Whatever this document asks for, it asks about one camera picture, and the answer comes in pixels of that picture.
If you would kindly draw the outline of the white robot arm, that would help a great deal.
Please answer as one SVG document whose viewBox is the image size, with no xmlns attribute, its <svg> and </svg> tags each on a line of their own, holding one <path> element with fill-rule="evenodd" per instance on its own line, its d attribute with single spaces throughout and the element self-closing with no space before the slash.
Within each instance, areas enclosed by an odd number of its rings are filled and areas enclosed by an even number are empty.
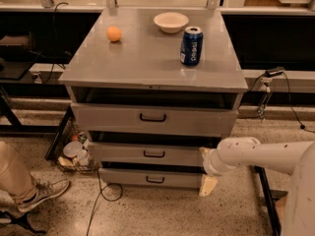
<svg viewBox="0 0 315 236">
<path fill-rule="evenodd" d="M 253 137 L 226 138 L 216 148 L 200 147 L 203 167 L 217 178 L 242 166 L 291 176 L 281 236 L 315 236 L 315 143 L 261 144 Z"/>
</svg>

